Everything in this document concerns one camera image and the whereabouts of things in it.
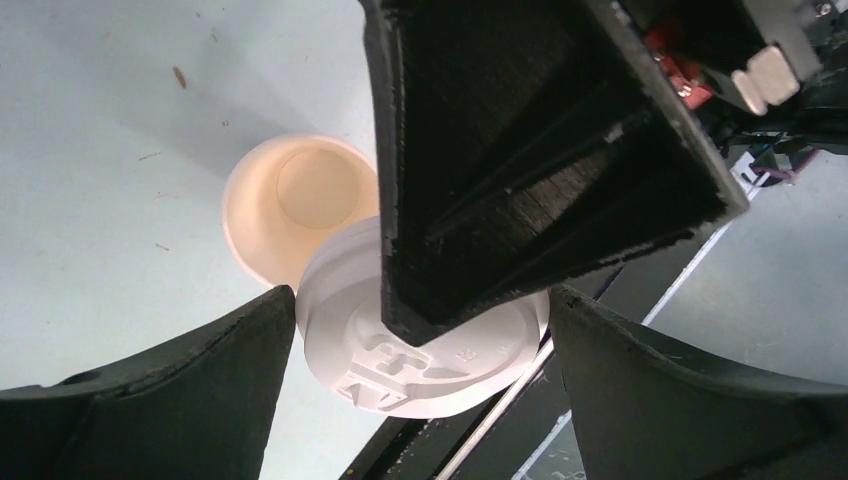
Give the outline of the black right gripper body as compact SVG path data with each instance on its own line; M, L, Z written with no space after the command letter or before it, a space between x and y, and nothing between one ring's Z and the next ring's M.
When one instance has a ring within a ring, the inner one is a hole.
M847 152L844 1L624 1L721 152Z

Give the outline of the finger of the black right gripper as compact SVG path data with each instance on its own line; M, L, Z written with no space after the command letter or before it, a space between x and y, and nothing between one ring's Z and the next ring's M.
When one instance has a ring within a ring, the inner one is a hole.
M748 200L617 1L365 1L383 324L419 346Z

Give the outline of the single white paper cup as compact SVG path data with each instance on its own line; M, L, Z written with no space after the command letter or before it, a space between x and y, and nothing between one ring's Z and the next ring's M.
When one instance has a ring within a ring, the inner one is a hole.
M366 155L328 136L283 135L233 168L221 225L249 275L268 287L296 289L325 241L378 212L378 176Z

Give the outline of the single white cup lid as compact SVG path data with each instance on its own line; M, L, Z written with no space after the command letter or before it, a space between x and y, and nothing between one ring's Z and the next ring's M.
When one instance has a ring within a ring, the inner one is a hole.
M462 413L513 384L535 359L549 322L541 291L492 308L422 345L381 321L380 222L333 235L312 255L296 293L314 377L355 407L390 417Z

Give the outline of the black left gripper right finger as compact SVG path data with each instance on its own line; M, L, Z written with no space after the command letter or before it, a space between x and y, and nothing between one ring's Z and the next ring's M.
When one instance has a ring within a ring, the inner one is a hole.
M843 479L847 389L755 368L566 286L550 329L591 479Z

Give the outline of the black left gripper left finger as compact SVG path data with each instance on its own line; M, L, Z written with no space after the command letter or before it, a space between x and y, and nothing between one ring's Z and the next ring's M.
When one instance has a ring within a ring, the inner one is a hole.
M296 332L278 286L53 386L1 394L5 479L255 479Z

